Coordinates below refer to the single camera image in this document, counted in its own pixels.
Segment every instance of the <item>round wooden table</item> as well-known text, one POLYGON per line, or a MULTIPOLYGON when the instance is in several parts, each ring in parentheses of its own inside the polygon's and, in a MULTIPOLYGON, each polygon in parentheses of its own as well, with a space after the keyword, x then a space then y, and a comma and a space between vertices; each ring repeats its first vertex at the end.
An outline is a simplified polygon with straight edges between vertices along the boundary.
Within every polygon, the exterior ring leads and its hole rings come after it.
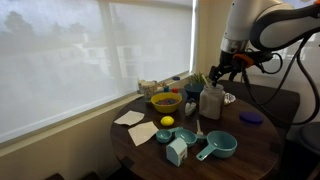
POLYGON ((164 127, 160 120, 166 114, 157 112, 152 104, 146 104, 143 98, 138 98, 126 105, 117 114, 118 119, 128 111, 144 113, 139 123, 153 121, 158 129, 169 129, 182 126, 194 133, 197 131, 196 120, 200 120, 201 130, 206 135, 210 131, 222 130, 232 134, 238 141, 238 147, 233 156, 219 159, 210 154, 203 161, 196 155, 206 147, 206 141, 198 142, 188 148, 188 157, 176 167, 166 158, 166 146, 160 144, 155 135, 147 142, 135 146, 128 129, 133 126, 113 123, 110 130, 111 143, 117 158, 123 166, 143 179, 262 179, 268 176, 279 157, 279 135, 262 113, 246 102, 237 99, 224 106, 220 120, 211 120, 198 114, 197 110, 186 116, 184 106, 186 94, 182 91, 183 102, 179 109, 171 114, 175 123, 164 127), (244 111, 257 112, 263 116, 260 125, 249 124, 239 119, 239 113, 244 111))

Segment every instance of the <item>teal measuring cup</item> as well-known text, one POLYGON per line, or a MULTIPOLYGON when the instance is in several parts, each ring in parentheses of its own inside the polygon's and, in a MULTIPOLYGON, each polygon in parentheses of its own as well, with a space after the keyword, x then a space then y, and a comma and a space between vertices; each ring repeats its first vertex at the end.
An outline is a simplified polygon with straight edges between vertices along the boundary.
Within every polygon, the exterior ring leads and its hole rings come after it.
POLYGON ((197 159, 203 161, 209 154, 219 158, 228 158, 237 148, 237 140, 224 131, 211 131, 207 135, 208 145, 197 154, 197 159))

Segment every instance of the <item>teal cup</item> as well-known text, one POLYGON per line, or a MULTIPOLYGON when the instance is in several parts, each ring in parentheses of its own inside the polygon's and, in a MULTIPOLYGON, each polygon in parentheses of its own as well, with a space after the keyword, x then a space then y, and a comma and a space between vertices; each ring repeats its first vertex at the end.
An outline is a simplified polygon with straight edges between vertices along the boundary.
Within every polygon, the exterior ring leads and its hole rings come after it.
POLYGON ((197 159, 203 161, 209 154, 219 158, 228 158, 237 148, 237 140, 224 131, 211 131, 207 135, 208 145, 197 154, 197 159))
POLYGON ((179 130, 183 129, 182 127, 176 127, 172 129, 160 129, 159 131, 156 132, 156 138, 159 143, 167 143, 171 140, 172 133, 179 130))
POLYGON ((207 139, 207 136, 205 135, 197 135, 195 133, 193 133, 192 131, 189 131, 187 129, 180 129, 177 130, 174 133, 176 138, 181 138, 184 140, 184 142, 186 142, 188 147, 191 147, 194 145, 194 143, 197 142, 198 139, 207 139))

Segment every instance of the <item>floor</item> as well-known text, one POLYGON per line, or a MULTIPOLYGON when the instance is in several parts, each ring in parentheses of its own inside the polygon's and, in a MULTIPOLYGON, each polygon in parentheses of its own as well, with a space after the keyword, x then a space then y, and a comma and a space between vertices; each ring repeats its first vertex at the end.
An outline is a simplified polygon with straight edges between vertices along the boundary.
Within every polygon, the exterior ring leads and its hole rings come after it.
MULTIPOLYGON (((286 142, 280 173, 270 180, 305 180, 312 170, 319 163, 320 157, 308 151, 299 144, 291 141, 286 142)), ((125 178, 128 179, 131 174, 128 170, 122 168, 110 176, 107 180, 125 178)))

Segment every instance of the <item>purple lid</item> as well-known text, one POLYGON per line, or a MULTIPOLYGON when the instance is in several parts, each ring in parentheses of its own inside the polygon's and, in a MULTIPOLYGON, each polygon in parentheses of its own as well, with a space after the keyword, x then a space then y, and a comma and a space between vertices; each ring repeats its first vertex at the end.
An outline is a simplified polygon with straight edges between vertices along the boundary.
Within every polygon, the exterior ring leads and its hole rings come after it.
POLYGON ((240 119, 251 124, 261 124, 263 122, 263 117, 255 112, 241 112, 240 119))

